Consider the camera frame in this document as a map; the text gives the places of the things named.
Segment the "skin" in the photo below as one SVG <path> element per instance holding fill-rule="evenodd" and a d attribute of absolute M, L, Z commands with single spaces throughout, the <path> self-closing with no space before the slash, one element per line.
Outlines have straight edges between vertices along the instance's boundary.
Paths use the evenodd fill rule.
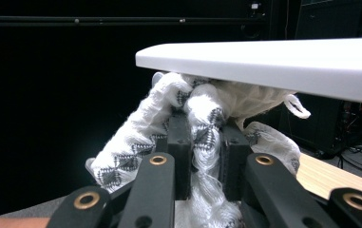
<path fill-rule="evenodd" d="M 46 228 L 49 218 L 0 218 L 0 228 Z"/>

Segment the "fabric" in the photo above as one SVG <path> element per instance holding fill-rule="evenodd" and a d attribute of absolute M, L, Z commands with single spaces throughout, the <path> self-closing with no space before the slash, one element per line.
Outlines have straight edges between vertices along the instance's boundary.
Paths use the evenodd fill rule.
<path fill-rule="evenodd" d="M 220 129 L 232 117 L 249 139 L 256 135 L 254 152 L 271 153 L 294 175 L 299 149 L 294 142 L 264 124 L 243 129 L 247 118 L 284 103 L 300 118 L 310 113 L 293 91 L 158 72 L 153 87 L 96 158 L 86 168 L 109 192 L 135 179 L 143 157 L 154 151 L 155 140 L 167 135 L 173 109 L 187 114 L 193 138 L 191 197 L 175 203 L 176 227 L 243 227 L 237 202 L 227 201 L 218 181 Z"/>

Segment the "bolt hole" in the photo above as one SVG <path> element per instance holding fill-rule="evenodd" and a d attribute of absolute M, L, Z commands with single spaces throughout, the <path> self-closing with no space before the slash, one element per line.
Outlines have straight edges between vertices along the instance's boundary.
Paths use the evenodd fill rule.
<path fill-rule="evenodd" d="M 100 200 L 100 195 L 96 192 L 85 192 L 74 201 L 74 207 L 85 210 L 93 207 Z"/>
<path fill-rule="evenodd" d="M 81 204 L 87 204 L 94 200 L 93 196 L 84 196 L 80 199 Z"/>
<path fill-rule="evenodd" d="M 362 211 L 362 195 L 356 193 L 346 193 L 343 195 L 343 200 L 351 207 Z"/>
<path fill-rule="evenodd" d="M 273 160 L 267 156 L 257 156 L 256 161 L 260 164 L 270 165 L 273 164 Z"/>
<path fill-rule="evenodd" d="M 313 218 L 304 218 L 302 223 L 308 228 L 322 228 L 322 225 Z"/>
<path fill-rule="evenodd" d="M 356 197 L 351 197 L 350 200 L 353 201 L 354 203 L 362 206 L 362 199 L 356 198 Z"/>
<path fill-rule="evenodd" d="M 154 156 L 150 159 L 150 163 L 155 165 L 161 165 L 166 163 L 166 157 L 164 156 Z"/>
<path fill-rule="evenodd" d="M 153 223 L 153 220 L 150 217 L 147 217 L 147 216 L 138 217 L 136 219 L 136 227 L 137 228 L 148 228 L 148 227 L 151 226 L 152 223 Z"/>

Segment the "wooden table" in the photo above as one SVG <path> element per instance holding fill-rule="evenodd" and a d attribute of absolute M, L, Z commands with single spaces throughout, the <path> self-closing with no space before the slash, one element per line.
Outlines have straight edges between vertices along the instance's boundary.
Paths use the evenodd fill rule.
<path fill-rule="evenodd" d="M 316 195 L 329 199 L 335 188 L 351 187 L 362 191 L 362 178 L 328 163 L 301 154 L 296 178 L 302 186 Z"/>

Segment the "white plastic panel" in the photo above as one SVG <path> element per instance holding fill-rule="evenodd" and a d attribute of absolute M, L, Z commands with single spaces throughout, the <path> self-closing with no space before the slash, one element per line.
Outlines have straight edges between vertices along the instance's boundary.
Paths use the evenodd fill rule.
<path fill-rule="evenodd" d="M 362 102 L 362 38 L 166 44 L 136 65 Z"/>

